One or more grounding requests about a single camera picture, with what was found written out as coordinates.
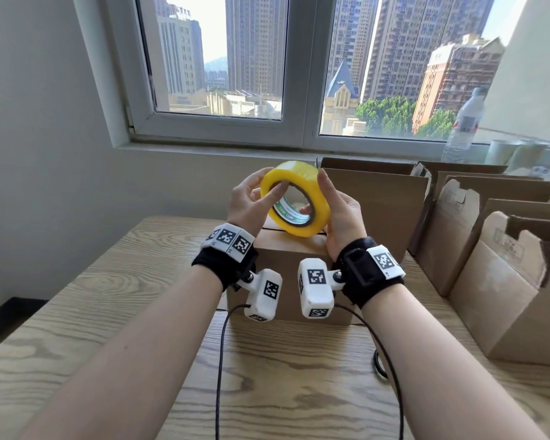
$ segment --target packing tape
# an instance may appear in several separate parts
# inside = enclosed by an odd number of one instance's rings
[[[265,196],[280,182],[289,182],[311,205],[311,213],[301,214],[285,197],[269,210],[269,216],[286,232],[295,236],[317,235],[330,219],[330,207],[318,186],[318,169],[300,161],[283,162],[269,171],[261,182],[261,196]]]

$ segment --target pointed roof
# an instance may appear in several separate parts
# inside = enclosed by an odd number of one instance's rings
[[[346,59],[343,58],[342,63],[338,67],[338,71],[332,77],[328,89],[326,89],[326,97],[334,97],[336,92],[342,87],[346,86],[350,91],[351,98],[358,98],[357,90],[355,89],[352,81],[350,80],[350,68]]]

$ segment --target hand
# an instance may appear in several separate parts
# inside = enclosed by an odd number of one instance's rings
[[[242,183],[232,190],[230,202],[228,203],[228,223],[236,225],[248,231],[251,235],[257,236],[263,227],[267,213],[271,207],[279,201],[289,186],[288,182],[282,182],[273,188],[264,198],[261,198],[261,191],[258,185],[272,167],[260,169],[252,173]]]
[[[330,206],[326,247],[332,260],[336,261],[342,249],[354,240],[367,237],[367,231],[362,221],[359,203],[352,197],[336,190],[323,169],[318,172],[318,185]],[[305,215],[308,215],[310,211],[309,205],[300,209],[300,213]]]

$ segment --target glass pane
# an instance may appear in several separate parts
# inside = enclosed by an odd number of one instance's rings
[[[444,141],[526,0],[336,0],[321,134]]]
[[[287,9],[288,0],[141,0],[157,110],[280,120]]]

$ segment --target wood grain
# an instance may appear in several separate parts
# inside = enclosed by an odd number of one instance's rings
[[[0,440],[15,438],[77,367],[167,289],[218,223],[146,219],[8,337],[0,345]],[[550,367],[488,361],[409,256],[404,267],[414,295],[550,436]],[[159,439],[213,438],[225,316],[216,312]],[[364,327],[235,316],[226,334],[223,438],[396,438],[396,400],[372,372]]]

